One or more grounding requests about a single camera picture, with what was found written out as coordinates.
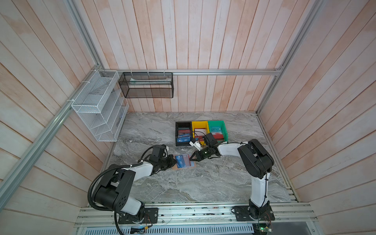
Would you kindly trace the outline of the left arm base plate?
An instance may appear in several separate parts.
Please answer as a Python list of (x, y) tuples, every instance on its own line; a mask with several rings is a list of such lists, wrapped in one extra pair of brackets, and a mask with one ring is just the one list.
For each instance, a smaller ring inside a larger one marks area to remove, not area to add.
[(143, 208), (139, 210), (136, 215), (129, 213), (124, 213), (119, 216), (118, 224), (156, 224), (158, 221), (157, 207), (154, 208)]

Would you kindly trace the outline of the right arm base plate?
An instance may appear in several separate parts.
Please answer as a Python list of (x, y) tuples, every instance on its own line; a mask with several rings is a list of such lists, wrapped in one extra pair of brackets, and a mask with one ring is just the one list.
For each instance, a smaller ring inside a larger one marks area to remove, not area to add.
[(274, 221), (275, 215), (270, 205), (262, 208), (253, 206), (235, 206), (232, 212), (237, 221)]

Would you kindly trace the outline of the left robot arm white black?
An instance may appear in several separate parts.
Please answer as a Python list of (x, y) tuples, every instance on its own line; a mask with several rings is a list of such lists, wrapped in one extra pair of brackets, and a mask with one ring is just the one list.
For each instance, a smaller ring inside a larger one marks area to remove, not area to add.
[(130, 196), (134, 181), (165, 171), (177, 164), (166, 145), (149, 147), (136, 164), (113, 164), (101, 172), (88, 189), (89, 205), (99, 211), (113, 211), (141, 220), (145, 204)]

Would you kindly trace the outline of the tan leather card holder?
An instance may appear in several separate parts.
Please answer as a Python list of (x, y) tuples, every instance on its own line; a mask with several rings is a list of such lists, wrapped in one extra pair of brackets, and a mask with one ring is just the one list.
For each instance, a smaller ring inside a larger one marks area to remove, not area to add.
[(173, 170), (196, 167), (196, 163), (190, 160), (190, 154), (175, 155), (174, 159), (177, 163), (171, 168)]

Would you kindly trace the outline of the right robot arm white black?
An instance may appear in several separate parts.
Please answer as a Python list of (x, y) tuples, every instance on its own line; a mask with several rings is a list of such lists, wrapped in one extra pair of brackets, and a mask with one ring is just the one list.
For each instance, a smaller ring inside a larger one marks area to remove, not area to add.
[(265, 207), (269, 202), (268, 181), (275, 161), (263, 145), (256, 139), (219, 143), (211, 133), (205, 135), (203, 140), (206, 146), (198, 146), (190, 160), (200, 162), (221, 156), (241, 158), (245, 169), (252, 176), (250, 205), (258, 209)]

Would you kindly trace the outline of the blue VIP card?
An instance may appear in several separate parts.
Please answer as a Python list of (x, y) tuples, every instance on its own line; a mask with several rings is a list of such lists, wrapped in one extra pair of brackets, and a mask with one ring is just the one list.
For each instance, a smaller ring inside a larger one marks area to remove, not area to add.
[(175, 156), (175, 159), (177, 161), (177, 167), (178, 168), (183, 168), (183, 167), (186, 166), (184, 157), (182, 155)]

